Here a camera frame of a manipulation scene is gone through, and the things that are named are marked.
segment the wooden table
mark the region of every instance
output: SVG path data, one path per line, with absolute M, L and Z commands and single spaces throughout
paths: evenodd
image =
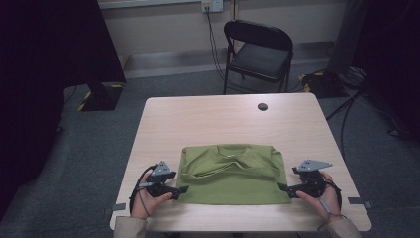
M 259 103 L 268 105 L 258 110 Z M 305 159 L 330 162 L 330 174 L 342 190 L 342 213 L 360 231 L 371 229 L 349 171 L 317 99 L 310 93 L 151 98 L 147 101 L 116 204 L 116 216 L 129 216 L 129 196 L 147 167 L 160 161 L 177 172 L 181 150 L 214 144 L 272 145 L 282 152 L 288 185 L 301 184 L 292 171 Z M 166 184 L 175 186 L 175 179 Z M 300 199 L 277 205 L 204 205 L 169 201 L 148 219 L 150 231 L 277 232 L 315 231 L 318 214 Z

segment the gray metal part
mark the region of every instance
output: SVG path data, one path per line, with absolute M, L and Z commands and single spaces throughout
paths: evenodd
M 158 163 L 157 167 L 152 172 L 152 176 L 163 176 L 168 175 L 172 172 L 169 166 L 166 164 L 165 161 L 161 161 Z
M 299 172 L 312 172 L 332 166 L 333 164 L 327 162 L 305 160 L 300 166 L 296 167 L 296 170 Z

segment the green cloth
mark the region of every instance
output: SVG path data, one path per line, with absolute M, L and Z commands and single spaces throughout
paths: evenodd
M 179 202 L 201 204 L 279 204 L 290 198 L 281 152 L 273 146 L 230 144 L 186 147 L 176 186 L 189 185 Z

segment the human hand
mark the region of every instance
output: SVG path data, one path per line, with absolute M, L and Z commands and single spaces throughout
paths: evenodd
M 146 174 L 141 182 L 146 182 L 146 178 L 148 178 L 149 175 L 150 174 Z M 152 197 L 145 188 L 141 189 L 135 196 L 131 217 L 146 220 L 158 206 L 168 201 L 171 197 L 171 192 L 159 197 Z
M 327 173 L 325 172 L 320 172 L 320 173 L 325 179 L 333 181 L 333 178 L 331 178 L 331 176 L 328 175 Z M 302 200 L 309 203 L 312 207 L 314 207 L 315 210 L 324 219 L 325 222 L 329 223 L 335 220 L 343 219 L 340 212 L 340 206 L 337 199 L 336 191 L 329 184 L 325 186 L 325 191 L 322 194 L 321 198 L 325 201 L 325 203 L 331 209 L 330 213 L 328 213 L 325 210 L 324 206 L 321 204 L 320 198 L 312 197 L 300 190 L 296 192 L 296 195 L 299 196 Z

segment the electrical outlet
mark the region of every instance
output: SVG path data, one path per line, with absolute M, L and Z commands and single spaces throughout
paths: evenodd
M 202 0 L 201 12 L 223 12 L 223 0 Z
M 213 0 L 212 12 L 223 12 L 223 0 Z
M 212 10 L 213 10 L 212 3 L 213 3 L 212 0 L 201 1 L 201 12 L 203 12 L 203 13 L 212 12 Z

